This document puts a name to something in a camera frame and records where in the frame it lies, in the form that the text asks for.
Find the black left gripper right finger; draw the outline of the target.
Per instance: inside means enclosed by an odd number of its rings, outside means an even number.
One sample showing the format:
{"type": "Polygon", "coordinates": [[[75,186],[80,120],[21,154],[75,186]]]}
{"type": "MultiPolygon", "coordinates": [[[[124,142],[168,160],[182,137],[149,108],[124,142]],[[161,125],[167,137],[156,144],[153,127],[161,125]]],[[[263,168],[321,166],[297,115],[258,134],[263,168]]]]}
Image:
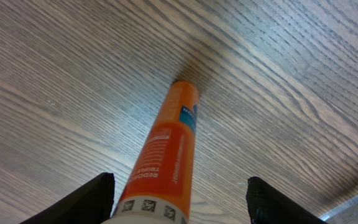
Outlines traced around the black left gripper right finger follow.
{"type": "Polygon", "coordinates": [[[326,224],[260,177],[248,179],[246,201],[251,224],[326,224]]]}

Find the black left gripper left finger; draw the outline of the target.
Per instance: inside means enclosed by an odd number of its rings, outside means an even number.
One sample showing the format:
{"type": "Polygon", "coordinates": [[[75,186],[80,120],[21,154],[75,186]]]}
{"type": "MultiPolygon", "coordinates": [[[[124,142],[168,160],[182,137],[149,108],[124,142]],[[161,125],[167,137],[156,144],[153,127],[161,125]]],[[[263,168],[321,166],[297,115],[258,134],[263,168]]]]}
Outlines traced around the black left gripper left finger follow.
{"type": "Polygon", "coordinates": [[[100,224],[111,216],[114,192],[114,174],[103,172],[24,223],[100,224]]]}

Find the orange tube white cap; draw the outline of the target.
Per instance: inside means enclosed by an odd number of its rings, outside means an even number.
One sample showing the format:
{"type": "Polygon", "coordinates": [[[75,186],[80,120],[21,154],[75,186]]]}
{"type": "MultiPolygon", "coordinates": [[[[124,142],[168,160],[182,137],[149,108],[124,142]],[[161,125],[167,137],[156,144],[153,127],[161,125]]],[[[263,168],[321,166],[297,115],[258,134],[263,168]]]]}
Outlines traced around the orange tube white cap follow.
{"type": "Polygon", "coordinates": [[[188,224],[199,97],[172,83],[109,224],[188,224]]]}

